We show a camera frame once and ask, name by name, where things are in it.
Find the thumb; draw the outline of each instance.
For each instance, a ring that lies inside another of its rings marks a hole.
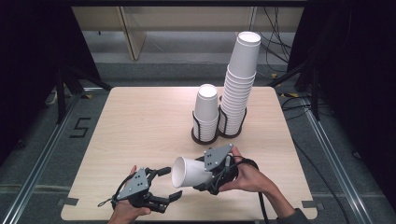
[[[149,208],[147,208],[147,207],[140,208],[139,212],[138,212],[139,216],[145,216],[145,215],[148,215],[150,213],[151,213],[151,210]]]
[[[236,185],[235,181],[225,183],[223,186],[219,187],[220,192],[231,190],[231,189],[237,189],[237,185]]]

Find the black wire cup holder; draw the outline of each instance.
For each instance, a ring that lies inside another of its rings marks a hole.
[[[244,124],[245,117],[247,116],[247,113],[248,113],[248,109],[245,108],[245,115],[244,115],[244,117],[242,118],[241,126],[239,126],[238,132],[235,133],[235,134],[226,134],[226,133],[227,133],[228,117],[227,117],[227,115],[224,113],[224,111],[221,109],[221,105],[219,105],[219,122],[218,122],[218,134],[219,134],[219,136],[221,136],[221,137],[223,137],[223,138],[235,138],[235,137],[237,137],[237,136],[242,132],[242,125]],[[224,118],[225,118],[224,132],[222,132],[222,131],[219,129],[219,123],[220,123],[221,115],[224,116]]]
[[[218,115],[218,122],[217,122],[217,125],[216,125],[216,127],[215,127],[215,136],[213,137],[213,139],[211,139],[211,140],[209,140],[209,141],[203,141],[203,140],[201,140],[202,138],[201,138],[201,123],[200,123],[200,121],[198,120],[198,118],[196,118],[195,116],[194,116],[194,111],[192,111],[192,118],[194,119],[194,122],[196,122],[197,123],[197,126],[198,126],[198,138],[195,136],[195,134],[194,134],[194,127],[192,127],[192,129],[191,129],[191,137],[192,137],[192,140],[194,140],[194,142],[195,143],[197,143],[197,144],[199,144],[199,145],[209,145],[209,144],[212,144],[212,143],[214,143],[214,142],[216,142],[216,140],[218,139],[218,136],[219,136],[219,134],[218,134],[218,127],[219,127],[219,122],[220,122],[220,113],[219,113],[219,115]]]

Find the finger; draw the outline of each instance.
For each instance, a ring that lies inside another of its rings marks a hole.
[[[233,153],[235,162],[240,162],[242,160],[241,152],[239,152],[237,147],[233,147],[233,149],[231,149],[231,153]]]
[[[142,207],[139,209],[138,214],[139,216],[145,216],[151,213],[151,210],[147,207]]]
[[[231,189],[238,189],[238,185],[235,181],[228,182],[228,183],[224,184],[223,186],[219,187],[220,192],[231,190]]]
[[[136,172],[136,165],[134,165],[134,167],[132,167],[132,170],[131,170],[131,172],[129,173],[129,175],[134,174],[134,172]],[[131,180],[128,180],[128,181],[124,184],[124,187],[129,183],[129,181],[131,181]]]
[[[132,167],[131,173],[129,173],[129,175],[132,175],[134,172],[136,172],[136,165],[134,165],[134,167]]]

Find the stack of paper cups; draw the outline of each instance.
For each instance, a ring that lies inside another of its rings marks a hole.
[[[242,32],[236,39],[227,66],[220,106],[222,113],[219,130],[226,135],[237,134],[245,117],[248,97],[256,76],[260,41],[260,36],[252,32]]]
[[[193,111],[193,135],[201,142],[209,142],[216,137],[219,121],[218,90],[211,84],[202,85],[196,97]]]

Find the gray floor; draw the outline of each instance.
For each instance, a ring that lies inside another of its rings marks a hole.
[[[139,60],[133,62],[129,58],[123,34],[102,32],[99,35],[96,32],[85,32],[84,35],[102,79],[114,86],[183,86],[199,85],[203,82],[221,85],[235,40],[235,33],[148,33]],[[291,45],[293,34],[283,34],[282,39]],[[279,48],[274,50],[279,54],[283,53]],[[259,58],[260,73],[255,81],[256,86],[267,85],[271,81],[272,74],[278,76],[283,74],[272,70],[271,67],[276,70],[286,69],[284,62],[267,55],[264,50],[261,51]],[[296,78],[276,87],[276,92],[294,92],[293,84]],[[83,82],[83,84],[86,87],[92,86],[91,83]],[[60,215],[62,200],[67,197],[73,184],[107,95],[107,92],[99,91],[92,97],[82,97],[77,100],[29,201],[22,209],[19,223],[67,223]],[[51,101],[52,97],[53,95],[50,95],[48,101]],[[288,99],[279,96],[281,104]],[[67,102],[71,105],[71,99],[67,99]],[[301,103],[299,99],[293,99],[288,101],[285,107],[297,106]],[[352,156],[353,146],[323,100],[320,100],[319,112],[320,123],[343,163],[348,178],[363,200],[372,223],[396,223],[396,215],[387,199],[364,163]],[[284,116],[291,136],[307,155],[306,157],[297,149],[309,188],[318,205],[318,217],[312,220],[312,223],[347,223],[340,204],[345,208],[349,222],[359,223],[316,137],[307,113],[308,110],[299,107],[284,111]],[[81,130],[75,130],[75,125],[81,118],[89,118],[81,121],[81,125],[89,129],[85,137],[71,138],[71,135],[82,134]],[[21,186],[34,169],[35,162],[56,127],[56,119],[56,104],[43,109],[32,129],[23,138],[26,147],[12,151],[4,165],[0,167],[0,217],[5,217]],[[324,176],[329,186],[320,178],[314,166]],[[335,200],[332,191],[340,204]]]

